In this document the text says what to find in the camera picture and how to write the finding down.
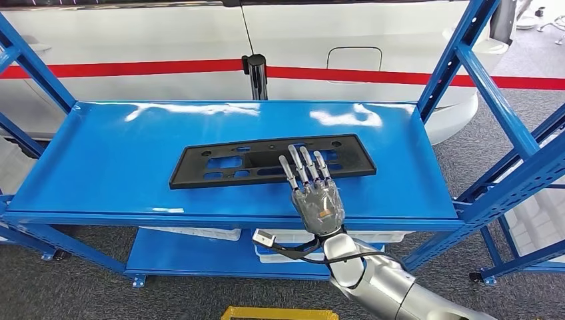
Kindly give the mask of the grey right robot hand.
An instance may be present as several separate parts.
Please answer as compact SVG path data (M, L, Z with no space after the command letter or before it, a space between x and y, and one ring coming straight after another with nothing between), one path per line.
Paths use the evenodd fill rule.
M291 188L291 201L300 215L304 228L316 236L326 237L339 233L344 221L344 207L338 187L330 176L320 151L310 156L304 146L288 146L294 169L284 155L279 162Z

